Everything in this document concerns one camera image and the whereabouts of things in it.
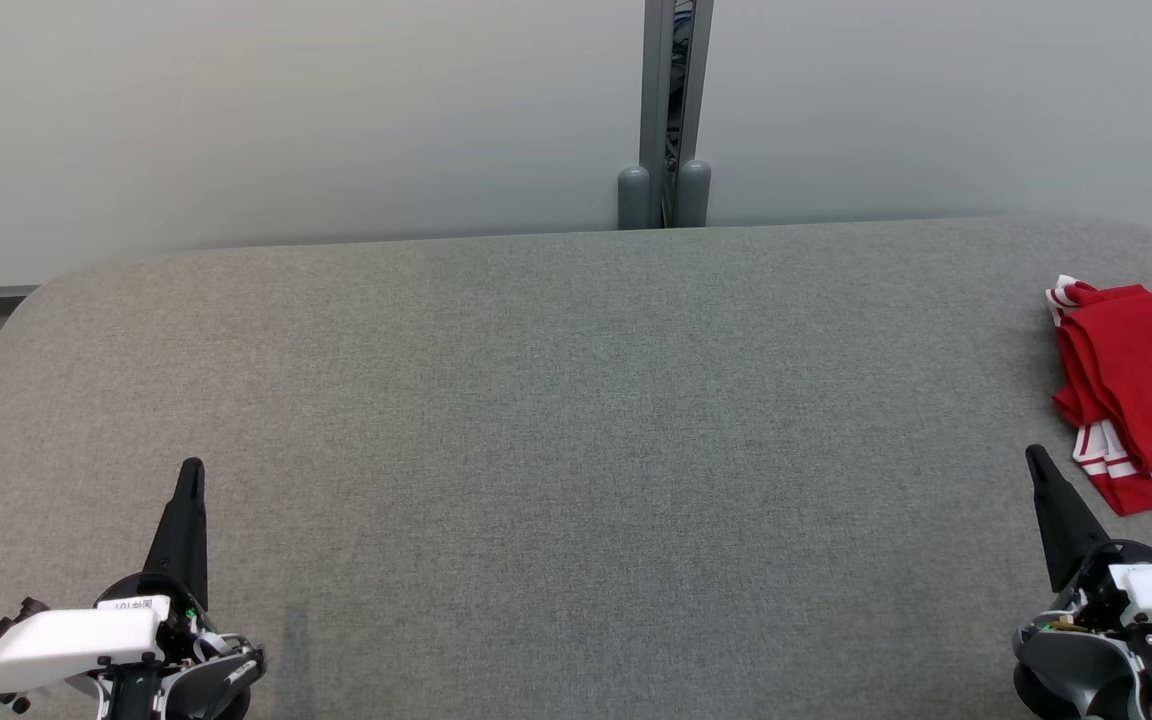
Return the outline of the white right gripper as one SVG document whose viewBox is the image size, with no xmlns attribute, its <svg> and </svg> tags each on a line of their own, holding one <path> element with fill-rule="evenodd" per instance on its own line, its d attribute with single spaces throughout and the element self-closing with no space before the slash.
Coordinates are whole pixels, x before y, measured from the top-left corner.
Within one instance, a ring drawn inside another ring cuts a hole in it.
<svg viewBox="0 0 1152 720">
<path fill-rule="evenodd" d="M 1152 719 L 1152 548 L 1111 537 L 1041 445 L 1025 448 L 1055 600 L 1011 638 L 1039 719 Z"/>
</svg>

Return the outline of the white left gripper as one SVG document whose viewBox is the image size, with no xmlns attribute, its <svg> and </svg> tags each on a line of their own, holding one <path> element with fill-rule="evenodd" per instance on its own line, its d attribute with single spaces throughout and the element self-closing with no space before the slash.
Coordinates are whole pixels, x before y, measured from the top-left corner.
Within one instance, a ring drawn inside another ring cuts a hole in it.
<svg viewBox="0 0 1152 720">
<path fill-rule="evenodd" d="M 88 609 L 26 598 L 0 619 L 0 705 L 26 714 L 31 694 L 65 683 L 100 719 L 242 719 L 268 664 L 244 635 L 212 624 L 207 558 L 205 465 L 188 457 L 143 573 Z"/>
</svg>

